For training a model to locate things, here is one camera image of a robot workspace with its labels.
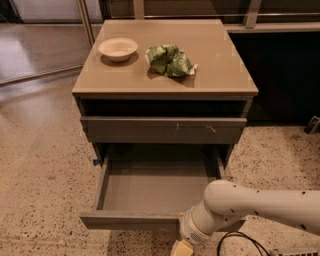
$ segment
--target green plastic bag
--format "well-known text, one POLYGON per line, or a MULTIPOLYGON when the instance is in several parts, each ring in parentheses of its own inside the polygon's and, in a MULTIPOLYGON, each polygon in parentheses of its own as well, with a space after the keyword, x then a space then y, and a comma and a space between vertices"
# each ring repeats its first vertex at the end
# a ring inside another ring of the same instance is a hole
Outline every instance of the green plastic bag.
POLYGON ((175 45, 150 47, 145 57, 154 71, 167 77, 194 75, 197 68, 197 65, 190 63, 185 52, 175 45))

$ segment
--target small bowl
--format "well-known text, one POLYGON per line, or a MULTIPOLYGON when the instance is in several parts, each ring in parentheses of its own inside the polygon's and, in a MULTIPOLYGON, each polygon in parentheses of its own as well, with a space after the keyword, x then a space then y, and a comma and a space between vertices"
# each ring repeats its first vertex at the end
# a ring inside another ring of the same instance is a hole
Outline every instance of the small bowl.
POLYGON ((98 51, 114 62, 128 60, 137 49, 138 44, 129 38, 109 39, 98 46, 98 51))

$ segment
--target speckled floor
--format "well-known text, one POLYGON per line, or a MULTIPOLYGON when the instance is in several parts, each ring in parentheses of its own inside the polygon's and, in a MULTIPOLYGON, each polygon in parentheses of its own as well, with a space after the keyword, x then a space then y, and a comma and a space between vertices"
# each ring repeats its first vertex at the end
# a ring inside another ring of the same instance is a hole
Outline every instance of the speckled floor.
MULTIPOLYGON (((81 26, 0 24, 0 80, 83 63, 81 26)), ((71 90, 78 73, 0 88, 0 255, 169 255, 175 234, 87 230, 99 178, 71 90)), ((247 127, 227 178, 259 189, 320 189, 320 134, 303 127, 247 127)), ((320 237, 259 217, 241 228, 266 248, 319 247, 320 237)), ((216 255, 223 233, 195 248, 216 255)), ((225 255, 258 255, 232 238, 225 255)))

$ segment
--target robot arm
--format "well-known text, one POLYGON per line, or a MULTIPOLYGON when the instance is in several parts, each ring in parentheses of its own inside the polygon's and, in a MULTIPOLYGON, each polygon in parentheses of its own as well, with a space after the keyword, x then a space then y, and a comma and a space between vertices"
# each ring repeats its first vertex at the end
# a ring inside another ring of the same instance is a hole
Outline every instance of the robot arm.
POLYGON ((246 215, 320 235, 320 191, 257 190, 217 180, 205 189, 204 200, 180 219, 180 233, 185 241, 201 244, 246 215))

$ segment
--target drawer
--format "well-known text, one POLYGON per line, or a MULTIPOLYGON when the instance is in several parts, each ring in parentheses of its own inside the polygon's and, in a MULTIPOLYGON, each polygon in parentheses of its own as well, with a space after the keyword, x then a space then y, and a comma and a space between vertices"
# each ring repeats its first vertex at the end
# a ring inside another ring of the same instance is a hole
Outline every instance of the drawer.
POLYGON ((212 145, 109 147, 93 209, 80 216, 91 229, 176 231, 178 214, 224 171, 212 145))
POLYGON ((236 144, 245 118, 84 116, 93 143, 236 144))

